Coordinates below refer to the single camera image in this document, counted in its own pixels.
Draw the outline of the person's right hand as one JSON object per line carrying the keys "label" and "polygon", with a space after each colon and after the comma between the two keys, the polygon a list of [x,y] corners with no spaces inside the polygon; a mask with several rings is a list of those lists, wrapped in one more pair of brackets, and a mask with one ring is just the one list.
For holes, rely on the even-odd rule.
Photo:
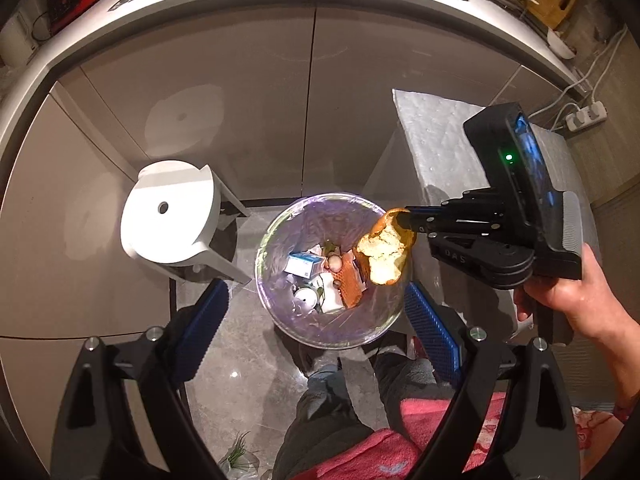
{"label": "person's right hand", "polygon": [[536,302],[565,315],[572,329],[603,354],[616,388],[616,406],[632,411],[639,402],[639,323],[613,294],[588,244],[582,245],[579,280],[533,276],[513,294],[518,319]]}

